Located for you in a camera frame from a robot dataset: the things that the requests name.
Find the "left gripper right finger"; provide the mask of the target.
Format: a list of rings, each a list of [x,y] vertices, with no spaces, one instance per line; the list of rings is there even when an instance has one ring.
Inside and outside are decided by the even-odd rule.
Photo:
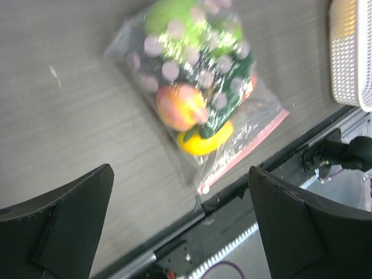
[[[371,212],[260,167],[248,184],[272,278],[371,278]]]

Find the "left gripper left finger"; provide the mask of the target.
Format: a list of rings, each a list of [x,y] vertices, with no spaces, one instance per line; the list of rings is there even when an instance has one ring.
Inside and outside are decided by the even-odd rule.
[[[103,164],[1,209],[1,278],[88,278],[115,174]]]

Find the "yellow toy lemon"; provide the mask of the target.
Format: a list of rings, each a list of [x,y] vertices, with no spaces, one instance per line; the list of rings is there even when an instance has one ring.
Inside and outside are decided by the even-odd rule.
[[[221,147],[232,135],[233,124],[227,121],[222,128],[210,138],[202,138],[196,126],[184,133],[178,133],[177,143],[186,153],[194,156],[207,155]]]

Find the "red orange toy fruit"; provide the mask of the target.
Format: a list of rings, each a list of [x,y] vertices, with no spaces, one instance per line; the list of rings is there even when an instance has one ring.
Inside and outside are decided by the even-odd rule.
[[[204,124],[209,117],[202,93],[185,83],[162,86],[156,93],[156,109],[164,124],[179,132]]]

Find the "clear pink zip top bag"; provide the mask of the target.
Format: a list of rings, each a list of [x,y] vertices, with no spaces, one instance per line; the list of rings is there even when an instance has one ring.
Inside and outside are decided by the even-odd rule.
[[[232,1],[156,1],[123,23],[105,56],[127,68],[195,166],[200,194],[289,114],[261,81]]]

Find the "green toy cucumber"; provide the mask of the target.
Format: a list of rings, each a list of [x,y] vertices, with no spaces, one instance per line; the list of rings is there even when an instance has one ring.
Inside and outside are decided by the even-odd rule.
[[[253,63],[251,51],[221,53],[203,49],[195,64],[182,64],[183,76],[201,90],[206,101],[207,122],[191,128],[199,128],[202,138],[215,135],[249,94]]]

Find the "green toy cabbage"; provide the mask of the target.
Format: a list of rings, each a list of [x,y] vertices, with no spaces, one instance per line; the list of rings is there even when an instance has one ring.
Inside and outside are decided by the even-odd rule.
[[[144,17],[145,51],[183,62],[203,49],[215,57],[246,48],[232,1],[157,1]]]

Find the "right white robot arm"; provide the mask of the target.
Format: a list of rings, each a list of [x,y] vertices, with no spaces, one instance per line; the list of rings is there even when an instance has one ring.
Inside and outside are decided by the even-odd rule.
[[[340,165],[346,170],[371,170],[371,138],[355,137],[350,143],[341,141],[341,130],[335,129],[327,136],[307,148],[302,154],[305,172],[324,165]]]

